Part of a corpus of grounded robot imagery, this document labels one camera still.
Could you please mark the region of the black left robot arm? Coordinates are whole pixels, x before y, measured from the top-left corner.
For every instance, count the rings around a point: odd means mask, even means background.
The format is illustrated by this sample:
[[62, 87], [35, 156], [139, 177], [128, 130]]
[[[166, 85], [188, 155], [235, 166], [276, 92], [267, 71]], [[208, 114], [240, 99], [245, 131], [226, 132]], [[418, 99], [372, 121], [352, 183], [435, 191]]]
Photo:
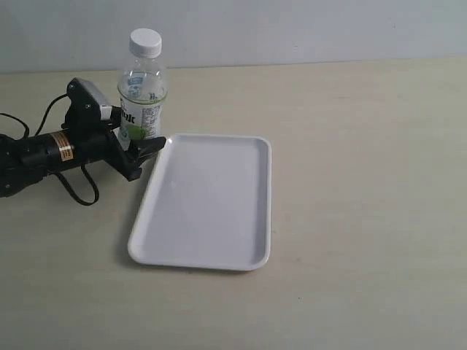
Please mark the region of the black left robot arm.
[[103, 160], [128, 181], [138, 179], [142, 164], [156, 156], [166, 143], [159, 136], [131, 141], [123, 149], [114, 130], [120, 127], [122, 109], [108, 102], [105, 95], [90, 81], [74, 78], [66, 93], [57, 97], [70, 100], [69, 109], [59, 131], [29, 133], [28, 127], [19, 139], [1, 135], [1, 196], [13, 196], [26, 187], [56, 176], [65, 190], [79, 204], [90, 206], [72, 189], [64, 171], [80, 168], [99, 199], [99, 189], [86, 165]]

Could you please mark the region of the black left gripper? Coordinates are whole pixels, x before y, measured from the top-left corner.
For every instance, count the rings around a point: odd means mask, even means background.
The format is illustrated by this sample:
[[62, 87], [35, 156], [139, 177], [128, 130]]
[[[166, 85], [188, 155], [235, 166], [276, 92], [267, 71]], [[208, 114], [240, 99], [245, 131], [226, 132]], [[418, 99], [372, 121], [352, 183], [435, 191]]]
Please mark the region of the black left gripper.
[[131, 140], [127, 154], [114, 132], [120, 127], [122, 109], [112, 106], [109, 120], [100, 120], [98, 109], [90, 105], [90, 98], [77, 79], [67, 85], [70, 105], [61, 125], [77, 159], [82, 164], [103, 160], [128, 181], [139, 179], [142, 168], [136, 162], [143, 163], [156, 156], [165, 147], [166, 137]]

